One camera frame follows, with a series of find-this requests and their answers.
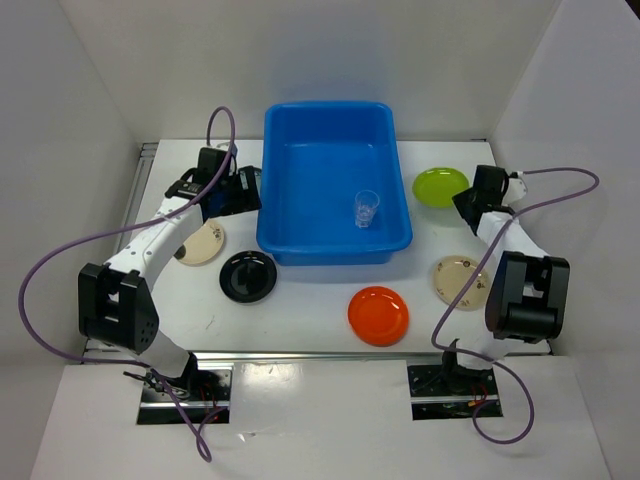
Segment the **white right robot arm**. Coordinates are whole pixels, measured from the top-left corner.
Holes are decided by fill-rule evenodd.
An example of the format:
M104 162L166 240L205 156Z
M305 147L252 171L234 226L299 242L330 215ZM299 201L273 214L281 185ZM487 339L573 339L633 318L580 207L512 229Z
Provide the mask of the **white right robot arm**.
M460 393L488 374L492 363L526 344L559 336L566 307L570 266L538 247L509 204L524 197L521 175L495 166L476 168L473 184L452 197L473 234L495 249L497 262L484 308L484 323L470 341L455 340L443 354L439 382Z

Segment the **clear plastic cup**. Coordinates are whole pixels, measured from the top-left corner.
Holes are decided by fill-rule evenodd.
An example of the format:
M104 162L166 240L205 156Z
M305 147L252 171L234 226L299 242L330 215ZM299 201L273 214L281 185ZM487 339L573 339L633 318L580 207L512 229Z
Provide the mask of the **clear plastic cup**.
M358 228L368 228L377 213L379 196L372 190L361 190L354 198L354 221Z

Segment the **orange round plate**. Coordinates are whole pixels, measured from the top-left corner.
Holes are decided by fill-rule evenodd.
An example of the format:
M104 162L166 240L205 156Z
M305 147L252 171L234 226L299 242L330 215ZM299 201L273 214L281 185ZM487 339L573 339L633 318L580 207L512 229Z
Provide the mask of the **orange round plate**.
M406 335L410 314L398 293L387 287L370 286L352 297L347 319L361 341L376 347L388 347Z

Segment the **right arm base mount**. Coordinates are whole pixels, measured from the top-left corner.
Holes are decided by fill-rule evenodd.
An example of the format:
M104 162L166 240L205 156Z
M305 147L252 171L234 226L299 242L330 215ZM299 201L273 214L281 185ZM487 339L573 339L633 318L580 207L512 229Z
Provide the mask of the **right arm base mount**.
M479 418L503 416L492 370L476 379L446 381L441 365L408 364L407 376L414 421L470 419L481 405Z

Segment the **blue patterned ceramic plate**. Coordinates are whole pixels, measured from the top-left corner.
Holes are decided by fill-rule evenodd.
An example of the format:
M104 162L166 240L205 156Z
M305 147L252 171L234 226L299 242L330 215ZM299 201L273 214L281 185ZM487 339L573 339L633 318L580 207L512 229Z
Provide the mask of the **blue patterned ceramic plate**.
M262 170L258 167L246 166L238 170L237 176L240 181L240 190L243 197L247 201L259 201Z

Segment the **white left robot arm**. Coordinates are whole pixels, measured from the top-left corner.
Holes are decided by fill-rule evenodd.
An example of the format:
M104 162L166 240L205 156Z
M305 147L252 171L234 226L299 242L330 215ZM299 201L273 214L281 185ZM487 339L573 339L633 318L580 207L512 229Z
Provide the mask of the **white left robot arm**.
M215 377L199 369L194 353L160 330L151 292L170 260L201 266L222 249L218 218L260 209L259 169L240 168L229 143L201 148L195 167L165 192L154 225L142 229L105 263L86 264L78 277L82 335L131 354L149 373L144 381L160 390L154 373L175 398L189 399Z

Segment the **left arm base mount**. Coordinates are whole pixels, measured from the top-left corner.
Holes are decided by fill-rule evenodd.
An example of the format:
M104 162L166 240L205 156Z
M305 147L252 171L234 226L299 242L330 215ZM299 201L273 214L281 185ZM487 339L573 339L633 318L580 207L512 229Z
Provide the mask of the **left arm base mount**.
M194 393L180 393L175 390L174 394L194 424L199 425L203 420L209 424L228 424L233 366L231 363L214 363L209 371L213 379L197 387ZM149 375L142 376L137 373L124 372L123 375L142 384L138 425L184 423L173 401L156 380L152 380Z

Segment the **black round plate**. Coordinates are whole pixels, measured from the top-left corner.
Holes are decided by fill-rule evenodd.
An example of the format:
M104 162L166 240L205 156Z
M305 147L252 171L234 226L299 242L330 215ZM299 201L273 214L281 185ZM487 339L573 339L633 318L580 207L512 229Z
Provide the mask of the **black round plate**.
M241 251L225 261L219 274L224 295L240 304L259 302L277 282L275 262L259 251Z

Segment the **lime green plate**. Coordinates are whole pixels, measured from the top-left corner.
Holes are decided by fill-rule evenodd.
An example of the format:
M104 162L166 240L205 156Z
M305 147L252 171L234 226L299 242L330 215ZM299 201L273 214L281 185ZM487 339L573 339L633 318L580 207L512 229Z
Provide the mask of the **lime green plate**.
M453 206L453 197L470 187L468 178L451 167L434 167L421 172L413 181L414 197L431 208Z

